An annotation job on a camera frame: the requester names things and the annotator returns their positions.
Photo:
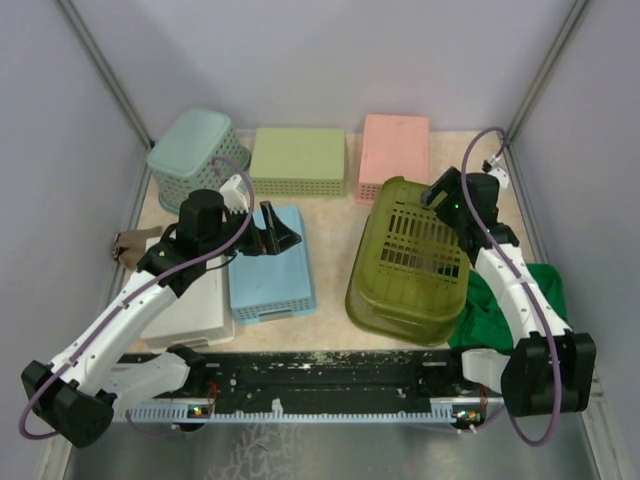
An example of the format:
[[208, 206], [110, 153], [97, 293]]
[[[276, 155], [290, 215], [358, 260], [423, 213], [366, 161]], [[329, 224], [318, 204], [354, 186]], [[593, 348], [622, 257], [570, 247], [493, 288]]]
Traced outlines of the light blue perforated basket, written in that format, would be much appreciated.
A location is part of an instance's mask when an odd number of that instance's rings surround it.
[[301, 236], [277, 256], [240, 255], [229, 266], [230, 301], [235, 321], [250, 325], [312, 314], [317, 301], [304, 220], [295, 204], [275, 213]]

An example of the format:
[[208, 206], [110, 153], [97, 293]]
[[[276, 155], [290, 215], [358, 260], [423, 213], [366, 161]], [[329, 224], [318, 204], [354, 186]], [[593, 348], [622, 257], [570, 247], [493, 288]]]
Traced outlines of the pink perforated basket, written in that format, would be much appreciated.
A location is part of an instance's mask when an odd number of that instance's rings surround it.
[[429, 133], [430, 122], [426, 116], [368, 114], [355, 200], [371, 204], [381, 186], [396, 176], [428, 183]]

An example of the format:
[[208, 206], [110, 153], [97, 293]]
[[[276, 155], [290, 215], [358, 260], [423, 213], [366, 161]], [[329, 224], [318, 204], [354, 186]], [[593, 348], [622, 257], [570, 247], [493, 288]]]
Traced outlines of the light green shallow basket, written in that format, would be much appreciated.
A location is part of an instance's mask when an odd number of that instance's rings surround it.
[[250, 177], [256, 194], [273, 197], [342, 197], [349, 159], [341, 128], [260, 128]]

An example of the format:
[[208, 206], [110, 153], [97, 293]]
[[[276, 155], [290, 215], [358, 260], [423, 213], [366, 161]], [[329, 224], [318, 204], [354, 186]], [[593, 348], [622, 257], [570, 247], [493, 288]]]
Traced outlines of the olive green large tub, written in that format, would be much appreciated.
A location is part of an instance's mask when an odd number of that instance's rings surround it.
[[367, 217], [345, 297], [359, 328], [422, 346], [447, 343], [466, 303], [470, 262], [421, 203], [428, 189], [387, 180]]

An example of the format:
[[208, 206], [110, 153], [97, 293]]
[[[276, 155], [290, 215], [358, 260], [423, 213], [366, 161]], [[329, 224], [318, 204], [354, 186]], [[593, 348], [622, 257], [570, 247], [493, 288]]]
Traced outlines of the white perforated basket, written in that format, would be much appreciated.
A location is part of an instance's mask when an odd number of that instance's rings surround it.
[[205, 274], [141, 333], [140, 339], [154, 353], [176, 344], [192, 349], [223, 344], [235, 338], [230, 307], [229, 257], [209, 260]]

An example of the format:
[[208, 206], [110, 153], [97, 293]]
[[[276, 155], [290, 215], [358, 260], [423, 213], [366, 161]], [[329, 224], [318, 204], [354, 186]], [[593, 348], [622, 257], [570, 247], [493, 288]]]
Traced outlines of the teal perforated plastic basket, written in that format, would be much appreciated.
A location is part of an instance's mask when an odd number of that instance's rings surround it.
[[204, 108], [182, 113], [147, 156], [160, 205], [177, 214], [192, 191], [220, 189], [236, 171], [216, 162], [216, 157], [225, 157], [244, 170], [251, 162], [251, 153], [228, 116]]

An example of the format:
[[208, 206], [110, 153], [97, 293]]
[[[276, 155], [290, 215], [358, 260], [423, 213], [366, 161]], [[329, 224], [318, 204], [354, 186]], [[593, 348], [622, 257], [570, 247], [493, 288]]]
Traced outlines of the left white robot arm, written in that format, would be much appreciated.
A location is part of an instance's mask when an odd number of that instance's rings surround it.
[[159, 395], [194, 397], [208, 384], [206, 360], [178, 344], [126, 370], [114, 367], [142, 331], [207, 274], [209, 260], [237, 252], [276, 256], [301, 241], [268, 201], [251, 200], [234, 213], [221, 193], [199, 189], [182, 202], [179, 218], [138, 262], [106, 310], [47, 363], [31, 361], [21, 374], [28, 403], [19, 432], [33, 439], [26, 419], [35, 414], [76, 448], [98, 440], [113, 418]]

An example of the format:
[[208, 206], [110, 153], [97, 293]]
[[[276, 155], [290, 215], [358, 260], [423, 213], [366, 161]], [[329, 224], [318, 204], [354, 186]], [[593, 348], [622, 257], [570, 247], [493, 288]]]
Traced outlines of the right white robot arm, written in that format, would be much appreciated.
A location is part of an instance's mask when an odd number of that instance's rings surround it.
[[485, 281], [504, 316], [513, 348], [464, 348], [446, 372], [461, 396], [483, 385], [500, 394], [514, 417], [581, 412], [591, 393], [596, 345], [576, 333], [546, 300], [513, 230], [499, 222], [499, 181], [451, 167], [421, 202], [457, 236], [457, 245]]

